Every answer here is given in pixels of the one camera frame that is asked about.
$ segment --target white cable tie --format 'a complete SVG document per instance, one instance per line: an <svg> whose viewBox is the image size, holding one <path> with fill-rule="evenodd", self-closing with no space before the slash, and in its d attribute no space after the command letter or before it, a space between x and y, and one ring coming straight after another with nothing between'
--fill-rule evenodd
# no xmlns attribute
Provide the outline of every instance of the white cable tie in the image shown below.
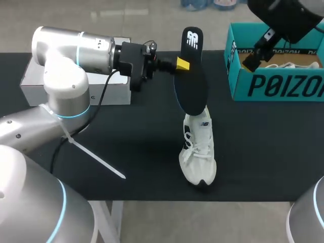
<svg viewBox="0 0 324 243"><path fill-rule="evenodd" d="M68 130L66 129L66 127L64 126L62 120L45 104L40 104L40 107L44 108L60 125L60 127L62 128L65 136L67 137L69 143L74 144L76 147L78 147L79 149L81 149L83 152L87 153L88 155L90 155L92 158L94 158L96 161L98 161L100 164L102 164L104 167L110 169L112 172L114 172L116 175L120 176L123 179L126 179L126 177L120 173L118 170L116 170L114 167L112 167L111 165L109 165L107 162L105 162L104 160L102 160L101 158L99 158L97 155L95 155L94 153L92 153L91 151L89 151L87 148L83 147L81 144L79 144L78 142L76 142L70 135L70 133L68 132Z"/></svg>

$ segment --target new balance logo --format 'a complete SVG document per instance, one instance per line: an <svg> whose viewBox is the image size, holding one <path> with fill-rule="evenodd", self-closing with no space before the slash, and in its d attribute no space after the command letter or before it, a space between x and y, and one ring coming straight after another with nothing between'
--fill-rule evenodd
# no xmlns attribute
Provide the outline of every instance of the new balance logo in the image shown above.
<svg viewBox="0 0 324 243"><path fill-rule="evenodd" d="M198 35L188 31L187 38L187 44L198 50Z"/></svg>

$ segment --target white box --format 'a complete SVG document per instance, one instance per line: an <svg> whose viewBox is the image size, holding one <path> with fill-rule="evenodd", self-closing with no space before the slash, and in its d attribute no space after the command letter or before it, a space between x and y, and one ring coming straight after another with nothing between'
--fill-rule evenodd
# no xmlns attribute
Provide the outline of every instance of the white box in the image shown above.
<svg viewBox="0 0 324 243"><path fill-rule="evenodd" d="M130 42L129 38L115 37L115 43L121 45L123 42ZM25 74L20 83L30 106L38 106L47 102L47 94L43 88L44 67L30 59ZM87 73L89 80L89 91L91 105L98 105L107 75ZM114 74L108 84L102 105L129 105L131 104L130 78Z"/></svg>

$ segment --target black cable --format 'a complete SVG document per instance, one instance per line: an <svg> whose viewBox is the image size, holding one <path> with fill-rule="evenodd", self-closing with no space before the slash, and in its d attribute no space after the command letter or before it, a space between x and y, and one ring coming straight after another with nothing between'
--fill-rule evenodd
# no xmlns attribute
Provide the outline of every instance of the black cable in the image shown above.
<svg viewBox="0 0 324 243"><path fill-rule="evenodd" d="M97 109L95 110L94 114L91 116L91 118L87 121L87 123L85 123L82 127L78 128L77 130L75 130L71 136L75 136L77 134L79 134L81 131L83 131L87 126L89 126L89 124L96 118L99 110L100 110L100 107L101 107L101 103L103 101L103 97L105 96L105 92L106 92L106 89L107 89L107 86L108 86L108 83L109 83L109 80L110 78L116 73L118 72L118 70L115 70L113 71L107 78L107 81L105 83L105 86L103 88L103 91L101 93L101 97L100 97L100 100L99 100L99 104L97 106ZM54 171L54 166L55 166L55 162L56 162L56 159L57 159L57 156L60 152L60 149L62 147L62 145L64 143L66 143L68 141L68 138L61 138L61 141L60 143L58 144L58 146L55 148L54 150L54 153L53 153L53 156L52 156L52 160L51 160L51 165L50 165L50 173L53 174L53 171Z"/></svg>
<svg viewBox="0 0 324 243"><path fill-rule="evenodd" d="M149 43L149 42L155 42L155 41L153 41L153 40L148 40L148 41L145 42L143 45L145 45L145 44L147 44L147 43Z"/></svg>
<svg viewBox="0 0 324 243"><path fill-rule="evenodd" d="M324 29L318 28L317 26L314 29L316 29L318 32L321 32L324 34Z"/></svg>

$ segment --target teal shoe box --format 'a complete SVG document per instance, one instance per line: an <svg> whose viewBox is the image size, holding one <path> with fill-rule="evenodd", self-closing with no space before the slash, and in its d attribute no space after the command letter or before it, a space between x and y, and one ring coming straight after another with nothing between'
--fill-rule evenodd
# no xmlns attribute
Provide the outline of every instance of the teal shoe box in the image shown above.
<svg viewBox="0 0 324 243"><path fill-rule="evenodd" d="M254 73L243 68L241 62L254 50L254 44L269 27L264 23L232 23L229 26L225 65L232 98L235 101L324 101L324 34L317 30L309 32L297 44L285 44L281 40L274 48L274 60L297 65L313 61L320 68L265 68L259 67Z"/></svg>

